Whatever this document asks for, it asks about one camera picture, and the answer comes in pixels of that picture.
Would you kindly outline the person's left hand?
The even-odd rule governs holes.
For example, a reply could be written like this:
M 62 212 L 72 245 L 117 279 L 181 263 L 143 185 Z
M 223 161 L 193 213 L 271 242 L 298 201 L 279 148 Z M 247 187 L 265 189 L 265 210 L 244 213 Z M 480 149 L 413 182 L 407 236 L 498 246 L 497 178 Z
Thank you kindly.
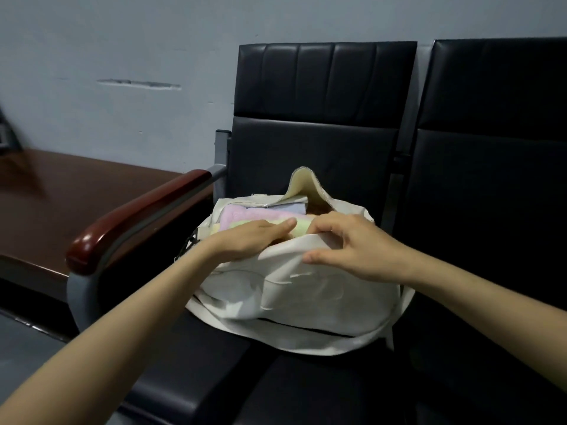
M 248 223 L 218 232 L 200 245 L 217 264 L 249 258 L 263 251 L 248 251 Z

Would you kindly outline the person's right hand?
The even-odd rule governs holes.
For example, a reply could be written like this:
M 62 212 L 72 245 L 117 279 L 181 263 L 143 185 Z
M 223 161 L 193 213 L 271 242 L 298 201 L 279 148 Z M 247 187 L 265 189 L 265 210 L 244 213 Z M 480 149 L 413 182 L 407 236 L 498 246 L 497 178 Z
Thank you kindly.
M 416 252 L 364 217 L 330 212 L 317 216 L 307 232 L 337 236 L 342 241 L 342 247 L 338 249 L 349 250 L 347 265 L 332 267 L 360 279 L 415 288 L 413 261 Z

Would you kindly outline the white canvas bag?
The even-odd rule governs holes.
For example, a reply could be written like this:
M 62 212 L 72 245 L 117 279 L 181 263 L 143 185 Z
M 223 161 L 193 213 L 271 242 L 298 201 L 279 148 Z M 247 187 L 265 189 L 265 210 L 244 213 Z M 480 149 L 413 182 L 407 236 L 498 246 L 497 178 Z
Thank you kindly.
M 306 202 L 314 210 L 361 215 L 361 206 L 332 198 L 315 173 L 302 166 L 291 175 L 284 195 L 255 194 L 216 202 L 213 212 L 186 241 L 188 252 L 216 224 L 227 205 L 267 208 L 276 203 Z M 412 301 L 415 290 L 392 283 L 361 280 L 328 266 L 302 263 L 305 252 L 338 249 L 329 233 L 303 235 L 277 243 L 248 259 L 220 264 L 188 301 L 186 308 L 209 326 L 303 355 L 335 356 L 385 338 L 393 349 L 391 330 Z

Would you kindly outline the person's left forearm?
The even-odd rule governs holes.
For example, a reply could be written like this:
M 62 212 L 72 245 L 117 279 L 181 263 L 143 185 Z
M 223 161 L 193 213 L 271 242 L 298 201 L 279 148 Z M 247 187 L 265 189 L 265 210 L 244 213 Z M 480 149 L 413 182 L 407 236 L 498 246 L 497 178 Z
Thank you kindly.
M 105 425 L 221 260 L 201 243 L 104 314 L 10 395 L 0 425 Z

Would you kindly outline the person's right forearm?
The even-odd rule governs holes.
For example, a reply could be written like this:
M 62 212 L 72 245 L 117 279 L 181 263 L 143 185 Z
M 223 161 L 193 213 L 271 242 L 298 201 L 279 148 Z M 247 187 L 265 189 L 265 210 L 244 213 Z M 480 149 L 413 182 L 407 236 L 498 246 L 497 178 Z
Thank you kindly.
M 567 311 L 418 251 L 406 283 L 567 393 Z

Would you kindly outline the blue folded towel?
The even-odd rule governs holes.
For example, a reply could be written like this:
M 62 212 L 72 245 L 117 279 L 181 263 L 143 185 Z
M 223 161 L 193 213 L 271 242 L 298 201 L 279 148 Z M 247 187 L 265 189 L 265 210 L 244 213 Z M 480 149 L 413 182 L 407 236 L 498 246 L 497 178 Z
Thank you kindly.
M 268 206 L 267 209 L 277 212 L 306 215 L 307 203 L 306 202 L 276 203 L 274 205 Z

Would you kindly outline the yellow-green folded towel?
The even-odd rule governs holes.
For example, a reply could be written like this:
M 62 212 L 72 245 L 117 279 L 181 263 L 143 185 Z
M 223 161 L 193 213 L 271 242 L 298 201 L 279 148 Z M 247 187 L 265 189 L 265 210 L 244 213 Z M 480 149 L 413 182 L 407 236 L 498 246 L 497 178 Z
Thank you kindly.
M 284 216 L 283 218 L 259 219 L 259 220 L 264 220 L 264 221 L 267 221 L 268 223 L 275 225 L 275 224 L 280 224 L 280 223 L 286 221 L 287 219 L 295 219 L 296 220 L 295 227 L 288 234 L 288 236 L 290 238 L 297 238 L 297 237 L 300 237 L 300 236 L 307 234 L 308 227 L 309 227 L 309 225 L 311 224 L 311 221 L 312 221 L 312 219 L 310 219 L 310 218 L 299 218 L 299 217 L 294 217 L 294 216 Z M 202 238 L 205 238 L 206 236 L 211 236 L 211 235 L 217 234 L 218 232 L 225 231 L 227 229 L 231 229 L 231 228 L 238 227 L 240 225 L 244 225 L 244 224 L 252 222 L 252 221 L 257 221 L 257 219 L 243 219 L 243 220 L 231 221 L 231 222 L 228 222 L 228 223 L 213 224 L 213 226 L 209 229 L 209 233 L 207 235 L 203 234 Z

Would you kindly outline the pink folded towel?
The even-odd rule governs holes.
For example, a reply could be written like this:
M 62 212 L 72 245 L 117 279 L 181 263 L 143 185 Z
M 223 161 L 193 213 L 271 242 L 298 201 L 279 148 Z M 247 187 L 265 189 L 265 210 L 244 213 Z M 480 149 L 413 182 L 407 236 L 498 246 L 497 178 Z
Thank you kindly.
M 269 208 L 227 205 L 223 208 L 216 223 L 218 224 L 218 231 L 225 231 L 237 223 L 256 220 L 275 221 L 285 218 L 286 216 L 282 215 L 281 212 Z

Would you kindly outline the black leather chair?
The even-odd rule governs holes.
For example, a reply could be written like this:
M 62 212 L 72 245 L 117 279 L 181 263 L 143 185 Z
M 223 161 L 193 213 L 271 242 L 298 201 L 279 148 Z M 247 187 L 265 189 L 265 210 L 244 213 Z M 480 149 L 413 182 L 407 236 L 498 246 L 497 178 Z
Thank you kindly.
M 436 40 L 393 230 L 567 310 L 567 37 Z M 393 330 L 412 425 L 567 425 L 567 394 L 416 293 Z
M 217 130 L 211 202 L 181 223 L 186 246 L 220 198 L 279 194 L 294 169 L 382 218 L 417 43 L 273 43 L 239 47 L 232 131 Z M 142 287 L 103 296 L 102 270 L 70 273 L 79 330 Z M 122 402 L 129 425 L 405 425 L 398 363 L 383 341 L 315 357 L 215 329 L 188 311 Z

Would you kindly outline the brown wooden table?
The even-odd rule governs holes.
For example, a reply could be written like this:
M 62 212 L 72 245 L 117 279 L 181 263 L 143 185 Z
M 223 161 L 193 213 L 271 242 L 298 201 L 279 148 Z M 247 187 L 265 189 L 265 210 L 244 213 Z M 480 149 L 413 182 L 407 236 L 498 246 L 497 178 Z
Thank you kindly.
M 0 279 L 66 302 L 66 253 L 93 222 L 182 175 L 172 171 L 26 149 L 0 156 Z M 148 280 L 181 246 L 181 223 L 211 202 L 212 184 L 111 247 L 103 296 Z

